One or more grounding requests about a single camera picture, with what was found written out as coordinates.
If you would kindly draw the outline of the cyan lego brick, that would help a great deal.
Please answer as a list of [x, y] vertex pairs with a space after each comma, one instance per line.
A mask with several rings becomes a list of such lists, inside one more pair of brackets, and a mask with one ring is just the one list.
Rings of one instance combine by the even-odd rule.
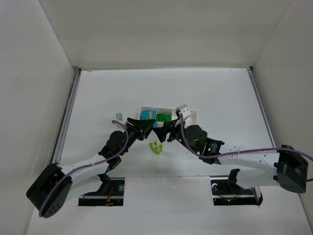
[[141, 112], [140, 119], [141, 120], [156, 119], [156, 116], [157, 116], [156, 110], [143, 110]]

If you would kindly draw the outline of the lime small lego pile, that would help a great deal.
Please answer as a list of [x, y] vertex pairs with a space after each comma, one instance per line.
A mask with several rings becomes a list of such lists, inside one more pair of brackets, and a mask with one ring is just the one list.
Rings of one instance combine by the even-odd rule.
[[153, 141], [149, 143], [149, 147], [154, 154], [160, 155], [163, 152], [164, 145], [160, 142]]

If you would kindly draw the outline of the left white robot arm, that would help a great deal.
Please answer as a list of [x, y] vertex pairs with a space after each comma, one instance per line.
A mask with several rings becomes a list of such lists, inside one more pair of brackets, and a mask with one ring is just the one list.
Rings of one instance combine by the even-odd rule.
[[128, 118], [125, 124], [116, 120], [113, 123], [123, 130], [112, 132], [100, 152], [75, 164], [49, 164], [30, 186], [26, 197], [38, 210], [39, 217], [49, 218], [57, 213], [74, 185], [115, 169], [121, 162], [121, 156], [128, 152], [136, 140], [147, 139], [155, 120]]

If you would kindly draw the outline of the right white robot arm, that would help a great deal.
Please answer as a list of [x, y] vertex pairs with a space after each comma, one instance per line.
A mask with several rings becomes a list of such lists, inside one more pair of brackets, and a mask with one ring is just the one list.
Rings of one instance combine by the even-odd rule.
[[153, 131], [160, 142], [178, 141], [207, 164], [234, 165], [228, 175], [229, 187], [280, 186], [298, 194], [306, 192], [308, 155], [289, 145], [252, 150], [227, 147], [223, 141], [209, 138], [199, 125], [185, 127], [178, 119]]

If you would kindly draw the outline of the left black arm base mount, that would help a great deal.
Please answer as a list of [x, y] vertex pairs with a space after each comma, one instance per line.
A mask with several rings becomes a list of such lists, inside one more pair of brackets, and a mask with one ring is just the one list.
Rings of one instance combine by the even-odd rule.
[[119, 207], [124, 204], [125, 178], [110, 178], [107, 174], [97, 175], [101, 185], [96, 190], [79, 196], [80, 207]]

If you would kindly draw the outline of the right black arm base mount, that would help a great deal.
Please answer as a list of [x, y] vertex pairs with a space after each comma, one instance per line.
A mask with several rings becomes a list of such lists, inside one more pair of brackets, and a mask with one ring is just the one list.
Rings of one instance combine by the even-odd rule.
[[259, 187], [244, 189], [237, 185], [240, 170], [231, 170], [229, 176], [210, 178], [214, 206], [260, 206], [263, 195]]

